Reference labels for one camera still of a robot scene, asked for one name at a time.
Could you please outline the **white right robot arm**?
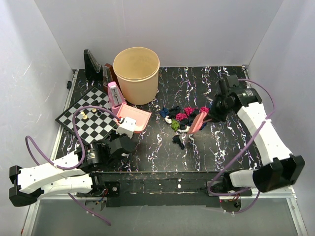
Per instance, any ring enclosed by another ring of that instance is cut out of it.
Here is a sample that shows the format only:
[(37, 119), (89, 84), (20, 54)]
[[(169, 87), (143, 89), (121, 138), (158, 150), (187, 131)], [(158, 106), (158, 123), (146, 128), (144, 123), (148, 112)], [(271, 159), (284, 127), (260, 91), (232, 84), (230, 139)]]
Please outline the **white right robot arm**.
[(258, 92), (253, 88), (242, 88), (239, 82), (236, 75), (220, 79), (220, 93), (208, 115), (218, 122), (225, 121), (227, 115), (234, 112), (252, 137), (233, 161), (255, 143), (262, 166), (257, 170), (220, 171), (208, 184), (208, 193), (212, 196), (232, 196), (249, 188), (265, 193), (287, 187), (296, 183), (305, 166), (303, 157), (294, 155), (278, 136)]

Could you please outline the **pink hand brush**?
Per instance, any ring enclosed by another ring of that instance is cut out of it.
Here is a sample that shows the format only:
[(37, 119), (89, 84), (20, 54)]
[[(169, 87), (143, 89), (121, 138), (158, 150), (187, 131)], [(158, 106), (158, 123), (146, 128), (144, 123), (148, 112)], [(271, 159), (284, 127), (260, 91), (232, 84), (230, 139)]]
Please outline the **pink hand brush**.
[(212, 119), (208, 117), (208, 114), (202, 111), (193, 120), (192, 125), (188, 130), (188, 134), (198, 132), (204, 123), (210, 122), (211, 120)]

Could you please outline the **pink dustpan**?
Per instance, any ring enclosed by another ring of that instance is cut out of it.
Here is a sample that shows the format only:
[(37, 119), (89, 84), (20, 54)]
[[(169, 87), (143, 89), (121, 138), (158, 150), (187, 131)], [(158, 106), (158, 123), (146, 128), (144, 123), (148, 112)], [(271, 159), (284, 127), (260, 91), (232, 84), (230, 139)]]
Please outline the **pink dustpan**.
[(132, 118), (135, 120), (135, 133), (141, 133), (147, 126), (148, 121), (151, 117), (150, 112), (146, 112), (135, 107), (129, 106), (123, 103), (118, 112), (117, 116), (120, 118)]

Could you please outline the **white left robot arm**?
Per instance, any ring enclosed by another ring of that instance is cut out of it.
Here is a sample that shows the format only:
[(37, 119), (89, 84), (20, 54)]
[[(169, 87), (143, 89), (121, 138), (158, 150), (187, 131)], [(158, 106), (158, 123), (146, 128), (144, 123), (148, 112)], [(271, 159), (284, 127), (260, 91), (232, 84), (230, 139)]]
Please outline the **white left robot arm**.
[(59, 169), (50, 163), (31, 168), (12, 166), (9, 178), (12, 187), (9, 199), (15, 207), (28, 206), (47, 196), (64, 193), (92, 194), (104, 196), (112, 185), (101, 179), (99, 172), (105, 171), (115, 160), (129, 156), (136, 143), (126, 134), (113, 140), (96, 141), (56, 160)]

